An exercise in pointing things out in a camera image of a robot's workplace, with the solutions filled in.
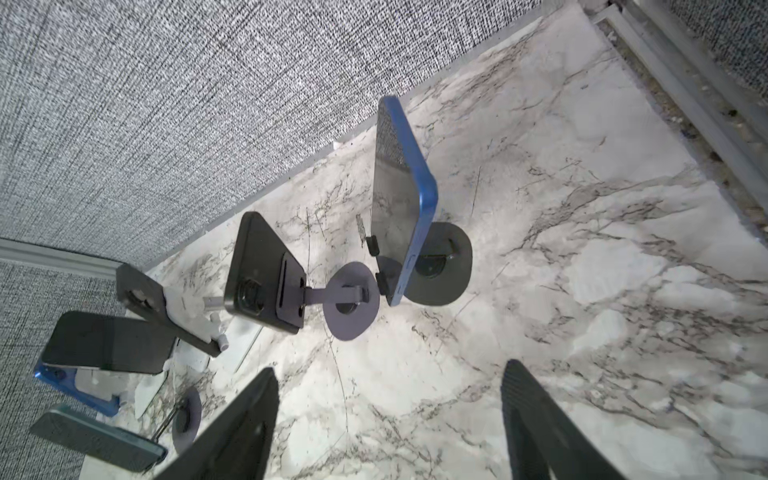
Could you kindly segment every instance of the blue phone case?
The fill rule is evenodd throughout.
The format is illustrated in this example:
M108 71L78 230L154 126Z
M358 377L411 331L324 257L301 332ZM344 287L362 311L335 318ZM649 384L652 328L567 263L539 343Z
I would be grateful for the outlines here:
M411 130L406 113L403 111L402 105L400 105L400 100L397 97L384 97L382 102L392 119L392 126L395 128L397 140L402 147L403 157L419 192L419 219L411 236L411 243L408 246L406 261L402 265L402 270L400 270L397 287L392 294L392 299L388 299L390 306L396 306L400 304L402 295L406 291L416 259L422 251L424 240L429 232L429 226L432 225L432 219L435 217L435 211L437 210L438 195L437 182L435 182L432 172L429 171L419 144L416 143L416 138L413 136L413 130Z
M38 360L35 365L35 378L43 383L47 383L59 392L69 395L73 399L91 407L93 410L114 417L120 410L120 399L112 396L112 400L107 402L87 393L83 393L74 387L74 375L78 372L75 368L61 368L57 366L43 365Z

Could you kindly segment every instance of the white marble countertop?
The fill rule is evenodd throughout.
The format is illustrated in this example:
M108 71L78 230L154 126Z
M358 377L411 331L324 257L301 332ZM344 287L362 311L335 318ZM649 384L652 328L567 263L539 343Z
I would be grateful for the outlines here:
M319 307L298 335L265 329L234 375L175 379L203 392L203 427L272 366L268 478L510 478L499 386L516 358L628 478L768 474L768 250L579 7L404 108L438 182L436 220L472 239L467 291L444 307L382 302L347 343ZM375 268L356 226L360 214L369 227L375 137L248 209L310 285L353 260ZM151 275L221 294L239 221ZM141 422L114 422L148 434L172 402L164 387ZM81 477L123 476L87 458Z

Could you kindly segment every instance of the gray fabric wall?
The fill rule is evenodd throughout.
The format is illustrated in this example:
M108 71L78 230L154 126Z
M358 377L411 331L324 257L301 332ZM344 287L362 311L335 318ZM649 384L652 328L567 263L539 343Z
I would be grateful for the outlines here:
M768 100L766 0L664 0L731 74Z
M95 416L32 377L58 317L68 310L121 315L114 281L0 262L0 478L77 478L79 455L27 433L51 406L67 403Z
M141 265L540 0L0 0L0 237Z

